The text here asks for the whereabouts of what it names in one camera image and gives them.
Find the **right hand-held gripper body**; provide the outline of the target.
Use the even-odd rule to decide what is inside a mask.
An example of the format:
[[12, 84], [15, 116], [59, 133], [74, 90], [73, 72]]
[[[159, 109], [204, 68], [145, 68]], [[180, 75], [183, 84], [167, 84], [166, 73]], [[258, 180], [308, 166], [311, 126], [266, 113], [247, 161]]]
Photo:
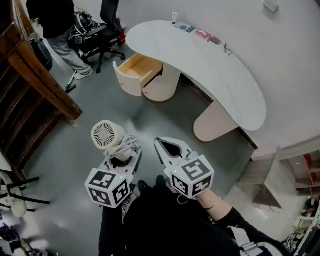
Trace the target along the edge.
[[177, 164], [167, 167], [164, 173], [174, 189], [193, 199], [211, 188], [215, 171], [203, 154], [193, 151]]

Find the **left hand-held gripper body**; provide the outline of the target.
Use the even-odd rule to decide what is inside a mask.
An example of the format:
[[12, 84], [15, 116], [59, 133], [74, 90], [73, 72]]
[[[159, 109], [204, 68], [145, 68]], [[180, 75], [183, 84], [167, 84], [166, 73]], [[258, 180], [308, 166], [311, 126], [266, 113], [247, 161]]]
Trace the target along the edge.
[[115, 209], [132, 193], [134, 173], [132, 164], [114, 167], [105, 160], [91, 170], [84, 185], [94, 203]]

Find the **cream hair dryer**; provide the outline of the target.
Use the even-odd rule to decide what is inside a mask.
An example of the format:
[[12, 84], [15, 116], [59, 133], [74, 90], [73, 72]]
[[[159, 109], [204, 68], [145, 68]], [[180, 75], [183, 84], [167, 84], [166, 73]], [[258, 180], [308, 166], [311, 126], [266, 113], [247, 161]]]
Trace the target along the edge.
[[127, 161], [140, 148], [135, 135], [126, 134], [120, 125], [109, 120], [97, 123], [91, 130], [91, 138], [107, 158], [116, 158], [122, 162]]

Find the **large wooden drawer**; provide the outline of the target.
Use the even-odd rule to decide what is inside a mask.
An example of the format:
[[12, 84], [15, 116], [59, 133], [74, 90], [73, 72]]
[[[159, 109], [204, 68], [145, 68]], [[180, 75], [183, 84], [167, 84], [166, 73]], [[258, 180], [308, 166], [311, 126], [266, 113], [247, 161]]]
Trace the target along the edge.
[[136, 97], [142, 96], [143, 88], [163, 69], [161, 61], [138, 53], [120, 66], [115, 61], [112, 64], [122, 90]]

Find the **person's left forearm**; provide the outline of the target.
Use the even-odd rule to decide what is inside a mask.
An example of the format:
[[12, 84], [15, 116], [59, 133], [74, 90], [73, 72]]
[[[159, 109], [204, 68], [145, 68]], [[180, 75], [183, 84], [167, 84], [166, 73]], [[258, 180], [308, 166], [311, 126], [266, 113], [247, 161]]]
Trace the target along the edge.
[[124, 256], [125, 244], [120, 235], [123, 231], [122, 208], [103, 207], [98, 242], [98, 256]]

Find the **person's right forearm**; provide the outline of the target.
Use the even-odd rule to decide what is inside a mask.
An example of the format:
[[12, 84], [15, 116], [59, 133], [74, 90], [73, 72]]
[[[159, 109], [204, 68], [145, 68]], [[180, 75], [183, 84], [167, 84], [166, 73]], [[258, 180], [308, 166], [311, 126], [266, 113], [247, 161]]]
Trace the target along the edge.
[[237, 256], [290, 256], [284, 245], [256, 229], [230, 204], [211, 190], [196, 196], [216, 227], [226, 231]]

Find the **white curved desk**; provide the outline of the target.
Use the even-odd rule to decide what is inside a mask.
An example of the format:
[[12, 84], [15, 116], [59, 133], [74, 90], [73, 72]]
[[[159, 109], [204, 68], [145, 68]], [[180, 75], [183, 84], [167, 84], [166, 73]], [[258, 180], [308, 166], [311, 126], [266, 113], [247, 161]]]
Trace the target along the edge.
[[142, 91], [149, 100], [172, 98], [181, 75], [212, 99], [194, 122], [198, 140], [210, 142], [236, 128], [256, 131], [264, 124], [266, 102], [260, 87], [245, 65], [222, 46], [162, 20], [134, 26], [126, 43], [137, 54], [163, 63], [162, 75]]

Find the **person's legs black trousers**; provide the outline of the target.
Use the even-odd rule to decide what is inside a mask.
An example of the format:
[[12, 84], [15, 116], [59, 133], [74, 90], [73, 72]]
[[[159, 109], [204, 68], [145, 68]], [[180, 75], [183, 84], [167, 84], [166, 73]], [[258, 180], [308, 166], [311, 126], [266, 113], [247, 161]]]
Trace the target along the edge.
[[199, 203], [177, 202], [166, 186], [146, 187], [124, 218], [124, 256], [240, 256], [230, 235], [209, 222]]

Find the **vacuum cleaner wand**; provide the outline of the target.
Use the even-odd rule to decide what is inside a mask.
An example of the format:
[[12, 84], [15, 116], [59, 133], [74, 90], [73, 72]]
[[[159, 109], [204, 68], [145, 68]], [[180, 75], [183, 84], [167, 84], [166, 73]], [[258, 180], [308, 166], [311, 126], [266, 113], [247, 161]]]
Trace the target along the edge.
[[69, 94], [71, 91], [73, 91], [73, 90], [77, 87], [76, 84], [73, 84], [73, 81], [74, 81], [74, 79], [75, 79], [76, 73], [77, 73], [76, 71], [73, 73], [72, 77], [70, 78], [68, 84], [67, 84], [66, 87], [65, 87], [65, 92], [66, 92], [67, 94]]

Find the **grey wooden shelf unit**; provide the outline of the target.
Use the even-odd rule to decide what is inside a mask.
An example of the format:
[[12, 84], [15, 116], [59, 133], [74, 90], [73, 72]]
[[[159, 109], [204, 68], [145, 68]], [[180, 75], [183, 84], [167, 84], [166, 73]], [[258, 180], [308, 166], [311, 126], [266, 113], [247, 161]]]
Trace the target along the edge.
[[281, 209], [291, 218], [299, 197], [320, 196], [320, 135], [249, 162], [237, 182], [256, 189], [254, 204]]

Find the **white chair black legs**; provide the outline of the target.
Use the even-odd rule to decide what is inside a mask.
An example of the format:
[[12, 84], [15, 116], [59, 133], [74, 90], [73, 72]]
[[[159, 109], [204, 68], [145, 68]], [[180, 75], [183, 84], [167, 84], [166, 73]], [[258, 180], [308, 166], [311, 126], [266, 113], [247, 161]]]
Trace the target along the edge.
[[27, 207], [27, 202], [50, 205], [49, 201], [25, 197], [22, 191], [24, 185], [40, 180], [39, 177], [13, 182], [10, 172], [0, 169], [0, 207], [10, 209], [16, 218], [22, 218], [27, 212], [34, 213], [36, 210]]

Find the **dark wooden furniture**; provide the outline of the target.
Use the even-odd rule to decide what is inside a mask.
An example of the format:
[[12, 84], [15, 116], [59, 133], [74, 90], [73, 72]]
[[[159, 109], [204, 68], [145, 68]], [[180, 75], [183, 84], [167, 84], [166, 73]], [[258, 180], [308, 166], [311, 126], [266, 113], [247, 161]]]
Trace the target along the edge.
[[57, 123], [75, 126], [83, 113], [36, 56], [33, 35], [20, 0], [0, 0], [0, 153], [20, 180]]

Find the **red packet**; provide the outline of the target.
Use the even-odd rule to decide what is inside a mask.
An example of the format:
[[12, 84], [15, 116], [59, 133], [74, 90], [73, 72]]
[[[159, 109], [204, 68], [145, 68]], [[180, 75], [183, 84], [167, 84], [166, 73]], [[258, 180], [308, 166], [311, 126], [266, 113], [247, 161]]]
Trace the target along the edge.
[[204, 40], [210, 40], [211, 38], [211, 34], [203, 29], [196, 30], [195, 34], [200, 36]]

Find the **blue card packet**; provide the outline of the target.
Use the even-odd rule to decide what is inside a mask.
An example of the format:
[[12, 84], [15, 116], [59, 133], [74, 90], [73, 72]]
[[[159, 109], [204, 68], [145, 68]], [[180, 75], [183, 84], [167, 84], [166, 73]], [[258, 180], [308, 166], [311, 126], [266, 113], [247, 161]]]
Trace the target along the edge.
[[191, 32], [193, 32], [193, 31], [195, 30], [195, 28], [194, 28], [193, 26], [188, 25], [188, 24], [186, 24], [186, 23], [184, 23], [184, 22], [181, 22], [181, 21], [180, 21], [180, 22], [176, 22], [176, 23], [174, 24], [174, 26], [175, 26], [176, 28], [182, 30], [182, 31], [187, 32], [187, 33], [191, 33]]

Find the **black bin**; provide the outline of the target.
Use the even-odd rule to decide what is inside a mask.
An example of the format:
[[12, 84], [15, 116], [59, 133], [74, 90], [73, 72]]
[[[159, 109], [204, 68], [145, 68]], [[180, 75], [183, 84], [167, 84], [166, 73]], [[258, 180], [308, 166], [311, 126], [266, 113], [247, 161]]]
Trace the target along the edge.
[[31, 47], [35, 53], [35, 56], [41, 62], [41, 64], [47, 69], [49, 72], [53, 67], [53, 58], [46, 47], [42, 38], [40, 39], [30, 39], [29, 40]]

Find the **black office chair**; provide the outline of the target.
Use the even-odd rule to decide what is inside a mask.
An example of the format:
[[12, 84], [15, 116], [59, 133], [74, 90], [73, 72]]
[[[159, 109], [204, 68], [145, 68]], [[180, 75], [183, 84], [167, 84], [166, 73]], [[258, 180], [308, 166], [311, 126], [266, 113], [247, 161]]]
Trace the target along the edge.
[[124, 53], [113, 49], [114, 45], [118, 45], [119, 36], [122, 31], [120, 20], [117, 18], [119, 2], [120, 0], [102, 0], [100, 18], [102, 20], [101, 24], [105, 24], [106, 28], [99, 34], [99, 48], [85, 52], [85, 60], [97, 54], [99, 55], [98, 66], [96, 68], [97, 74], [101, 72], [102, 61], [106, 53], [118, 55], [122, 61], [126, 59]]

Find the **black helmet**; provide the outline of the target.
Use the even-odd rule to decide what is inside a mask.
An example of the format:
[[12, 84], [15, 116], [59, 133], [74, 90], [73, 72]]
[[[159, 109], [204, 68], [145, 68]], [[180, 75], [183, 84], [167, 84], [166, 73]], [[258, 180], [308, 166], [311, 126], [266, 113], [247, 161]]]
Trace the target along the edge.
[[91, 31], [93, 19], [92, 16], [85, 11], [75, 13], [75, 29], [82, 35], [86, 35]]

